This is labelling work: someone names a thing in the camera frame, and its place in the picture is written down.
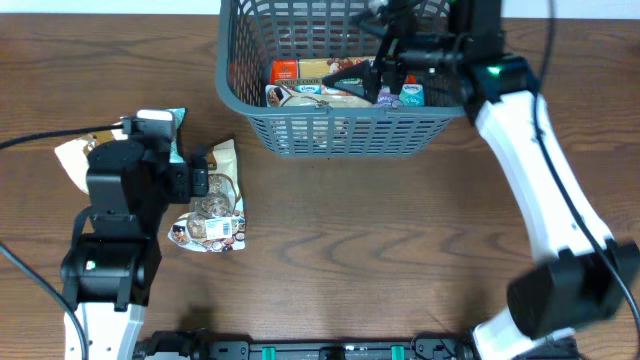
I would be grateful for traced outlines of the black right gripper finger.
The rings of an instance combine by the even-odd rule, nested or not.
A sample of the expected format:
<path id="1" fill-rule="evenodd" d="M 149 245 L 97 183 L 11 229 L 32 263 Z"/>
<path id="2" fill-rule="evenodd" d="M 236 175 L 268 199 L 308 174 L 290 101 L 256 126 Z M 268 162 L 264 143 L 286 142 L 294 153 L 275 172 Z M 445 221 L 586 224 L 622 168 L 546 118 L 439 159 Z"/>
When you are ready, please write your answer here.
<path id="1" fill-rule="evenodd" d="M 369 60 L 364 60 L 345 70 L 323 77 L 322 84 L 375 104 L 382 87 L 382 76 Z"/>
<path id="2" fill-rule="evenodd" d="M 350 17 L 349 23 L 377 38 L 392 36 L 390 30 L 394 7 L 391 2 L 371 2 L 367 9 Z"/>

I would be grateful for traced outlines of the teal snack packet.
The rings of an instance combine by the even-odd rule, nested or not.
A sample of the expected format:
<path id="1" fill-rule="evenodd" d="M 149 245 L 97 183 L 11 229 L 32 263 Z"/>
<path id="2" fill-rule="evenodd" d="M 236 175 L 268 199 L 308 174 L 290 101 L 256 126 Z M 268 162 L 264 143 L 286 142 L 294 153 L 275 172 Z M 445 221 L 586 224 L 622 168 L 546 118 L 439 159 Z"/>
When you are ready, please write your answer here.
<path id="1" fill-rule="evenodd" d="M 171 164 L 185 163 L 182 151 L 181 126 L 186 119 L 188 109 L 185 107 L 168 108 L 168 111 L 172 114 L 175 120 L 175 137 L 171 143 L 169 162 Z"/>

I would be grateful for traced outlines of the blue tissue multipack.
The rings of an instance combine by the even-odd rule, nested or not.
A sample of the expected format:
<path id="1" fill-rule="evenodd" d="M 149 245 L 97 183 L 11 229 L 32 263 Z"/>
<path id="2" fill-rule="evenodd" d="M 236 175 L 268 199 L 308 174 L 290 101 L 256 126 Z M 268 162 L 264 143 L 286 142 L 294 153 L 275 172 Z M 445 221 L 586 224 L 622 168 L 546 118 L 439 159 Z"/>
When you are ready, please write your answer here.
<path id="1" fill-rule="evenodd" d="M 330 95 L 351 95 L 345 91 L 329 88 L 320 84 L 306 84 L 297 86 L 283 86 L 296 92 L 309 92 Z M 393 94 L 389 87 L 380 89 L 377 102 L 371 108 L 331 108 L 334 113 L 338 110 L 349 110 L 358 118 L 383 118 L 389 111 L 404 108 L 421 108 L 426 105 L 425 90 L 419 84 L 404 84 L 399 94 Z"/>

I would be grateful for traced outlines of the orange spaghetti packet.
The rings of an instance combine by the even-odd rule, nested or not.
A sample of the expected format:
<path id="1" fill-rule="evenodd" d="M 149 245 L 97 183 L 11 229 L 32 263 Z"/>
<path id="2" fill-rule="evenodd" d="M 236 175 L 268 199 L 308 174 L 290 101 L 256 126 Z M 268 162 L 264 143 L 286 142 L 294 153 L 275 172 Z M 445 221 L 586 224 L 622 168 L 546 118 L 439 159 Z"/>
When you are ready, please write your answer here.
<path id="1" fill-rule="evenodd" d="M 271 66 L 270 83 L 290 79 L 321 79 L 341 72 L 364 61 L 373 62 L 374 57 L 342 57 L 274 60 Z"/>

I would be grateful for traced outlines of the cookie bag with barcode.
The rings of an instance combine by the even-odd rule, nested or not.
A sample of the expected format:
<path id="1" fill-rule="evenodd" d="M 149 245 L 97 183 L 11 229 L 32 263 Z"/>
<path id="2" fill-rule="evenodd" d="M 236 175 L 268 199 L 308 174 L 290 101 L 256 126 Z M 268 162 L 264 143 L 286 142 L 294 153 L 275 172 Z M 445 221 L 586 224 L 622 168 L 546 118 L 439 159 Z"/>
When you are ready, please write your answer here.
<path id="1" fill-rule="evenodd" d="M 246 247 L 247 221 L 233 139 L 206 152 L 208 193 L 191 201 L 189 212 L 170 227 L 175 245 L 195 252 L 222 253 Z"/>

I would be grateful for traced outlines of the brown white coffee bag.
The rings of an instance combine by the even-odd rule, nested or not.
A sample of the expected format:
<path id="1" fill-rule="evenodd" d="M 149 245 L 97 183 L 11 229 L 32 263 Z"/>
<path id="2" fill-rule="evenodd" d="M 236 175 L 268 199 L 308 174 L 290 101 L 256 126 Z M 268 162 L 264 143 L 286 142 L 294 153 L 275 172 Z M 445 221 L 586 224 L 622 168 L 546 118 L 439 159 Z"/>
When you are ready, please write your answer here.
<path id="1" fill-rule="evenodd" d="M 54 149 L 54 152 L 71 181 L 83 193 L 88 193 L 86 174 L 89 169 L 88 155 L 99 145 L 115 140 L 126 140 L 127 135 L 118 129 L 94 131 L 70 140 Z"/>

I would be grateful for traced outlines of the white brown snack bag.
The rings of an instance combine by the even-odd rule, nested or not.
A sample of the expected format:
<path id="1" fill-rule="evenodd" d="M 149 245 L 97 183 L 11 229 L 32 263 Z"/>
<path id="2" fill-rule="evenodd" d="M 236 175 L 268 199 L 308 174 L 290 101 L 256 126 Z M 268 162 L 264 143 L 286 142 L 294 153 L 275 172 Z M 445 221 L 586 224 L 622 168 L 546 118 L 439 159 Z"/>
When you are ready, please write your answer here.
<path id="1" fill-rule="evenodd" d="M 371 108 L 373 106 L 371 102 L 352 95 L 300 93 L 278 85 L 266 86 L 265 101 L 267 107 Z"/>

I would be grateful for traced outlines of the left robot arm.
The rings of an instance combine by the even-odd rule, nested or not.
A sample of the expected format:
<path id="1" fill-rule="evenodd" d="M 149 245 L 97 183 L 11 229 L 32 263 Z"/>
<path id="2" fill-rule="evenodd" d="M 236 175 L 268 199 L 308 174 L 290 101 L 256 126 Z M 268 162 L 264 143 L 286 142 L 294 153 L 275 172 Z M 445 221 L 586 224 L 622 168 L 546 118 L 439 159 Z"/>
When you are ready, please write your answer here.
<path id="1" fill-rule="evenodd" d="M 208 191 L 205 158 L 174 156 L 176 113 L 144 109 L 121 124 L 124 139 L 88 153 L 90 205 L 61 264 L 67 359 L 132 357 L 161 262 L 161 220 Z"/>

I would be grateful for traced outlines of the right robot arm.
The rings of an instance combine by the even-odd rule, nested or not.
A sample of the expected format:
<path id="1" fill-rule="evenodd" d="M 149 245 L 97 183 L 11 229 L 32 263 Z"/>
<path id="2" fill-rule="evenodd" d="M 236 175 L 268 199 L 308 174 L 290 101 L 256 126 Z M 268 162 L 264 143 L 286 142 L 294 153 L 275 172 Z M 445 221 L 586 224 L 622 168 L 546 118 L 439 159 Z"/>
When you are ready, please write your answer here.
<path id="1" fill-rule="evenodd" d="M 513 359 L 639 310 L 631 287 L 637 244 L 618 243 L 584 195 L 554 134 L 543 73 L 505 49 L 498 1 L 454 1 L 448 27 L 419 28 L 412 1 L 372 1 L 349 22 L 380 41 L 373 61 L 326 76 L 323 84 L 374 101 L 409 76 L 446 75 L 451 96 L 496 156 L 523 216 L 534 268 L 513 280 L 507 305 L 477 325 L 460 359 Z"/>

